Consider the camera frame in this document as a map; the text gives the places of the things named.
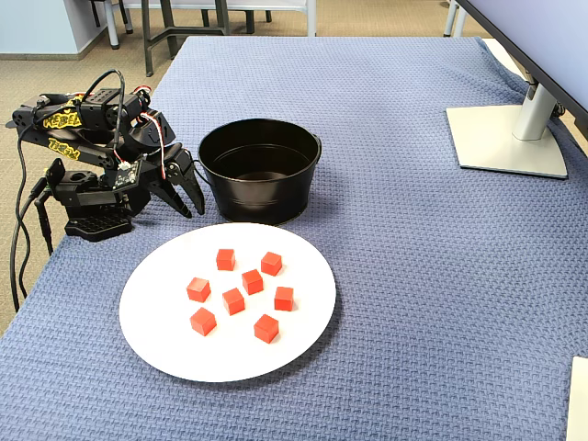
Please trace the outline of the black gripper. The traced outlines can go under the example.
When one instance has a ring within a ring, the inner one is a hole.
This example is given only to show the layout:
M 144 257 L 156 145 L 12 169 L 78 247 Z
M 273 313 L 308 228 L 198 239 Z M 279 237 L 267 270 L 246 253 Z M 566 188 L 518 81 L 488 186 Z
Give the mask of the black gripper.
M 135 139 L 142 144 L 140 177 L 141 180 L 150 182 L 149 191 L 190 219 L 191 211 L 173 186 L 180 185 L 192 200 L 198 214 L 204 215 L 205 200 L 196 178 L 192 155 L 181 143 L 165 145 L 165 137 L 170 134 L 173 140 L 175 135 L 164 122 L 164 118 L 143 111 L 137 117 L 134 129 Z

